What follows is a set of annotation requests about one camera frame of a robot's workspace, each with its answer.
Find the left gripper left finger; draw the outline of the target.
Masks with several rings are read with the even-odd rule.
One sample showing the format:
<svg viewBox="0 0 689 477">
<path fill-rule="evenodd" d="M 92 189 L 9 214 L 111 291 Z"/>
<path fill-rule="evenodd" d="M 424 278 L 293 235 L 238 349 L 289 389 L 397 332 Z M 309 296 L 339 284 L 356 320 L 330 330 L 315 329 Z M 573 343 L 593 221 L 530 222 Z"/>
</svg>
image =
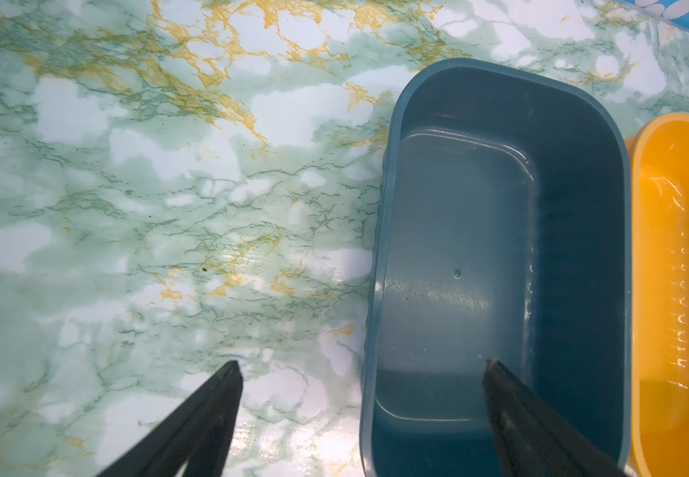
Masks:
<svg viewBox="0 0 689 477">
<path fill-rule="evenodd" d="M 243 390 L 237 361 L 225 363 L 102 476 L 219 476 Z"/>
</svg>

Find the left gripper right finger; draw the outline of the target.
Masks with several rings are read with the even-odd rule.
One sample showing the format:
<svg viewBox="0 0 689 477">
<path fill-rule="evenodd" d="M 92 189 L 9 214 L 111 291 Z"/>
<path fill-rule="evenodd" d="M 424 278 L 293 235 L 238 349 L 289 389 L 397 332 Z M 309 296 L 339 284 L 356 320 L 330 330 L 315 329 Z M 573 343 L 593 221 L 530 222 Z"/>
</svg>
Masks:
<svg viewBox="0 0 689 477">
<path fill-rule="evenodd" d="M 505 476 L 625 474 L 500 361 L 487 363 L 483 390 Z"/>
</svg>

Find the dark teal plastic bin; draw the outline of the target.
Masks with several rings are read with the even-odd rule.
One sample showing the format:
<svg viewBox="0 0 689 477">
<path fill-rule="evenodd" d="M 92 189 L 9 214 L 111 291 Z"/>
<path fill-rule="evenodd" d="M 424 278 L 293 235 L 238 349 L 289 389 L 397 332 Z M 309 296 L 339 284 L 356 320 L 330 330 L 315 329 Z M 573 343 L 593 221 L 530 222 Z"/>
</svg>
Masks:
<svg viewBox="0 0 689 477">
<path fill-rule="evenodd" d="M 421 71 L 384 153 L 364 472 L 500 475 L 491 360 L 623 467 L 631 271 L 630 161 L 594 97 L 471 59 Z"/>
</svg>

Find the yellow plastic bin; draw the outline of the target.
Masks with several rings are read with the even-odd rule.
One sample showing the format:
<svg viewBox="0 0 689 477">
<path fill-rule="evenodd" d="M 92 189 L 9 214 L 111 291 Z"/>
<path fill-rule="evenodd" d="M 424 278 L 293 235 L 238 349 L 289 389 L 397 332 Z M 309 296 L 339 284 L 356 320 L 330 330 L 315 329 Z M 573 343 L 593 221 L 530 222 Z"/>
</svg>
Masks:
<svg viewBox="0 0 689 477">
<path fill-rule="evenodd" d="M 633 357 L 630 465 L 689 476 L 689 114 L 648 123 L 632 162 Z"/>
</svg>

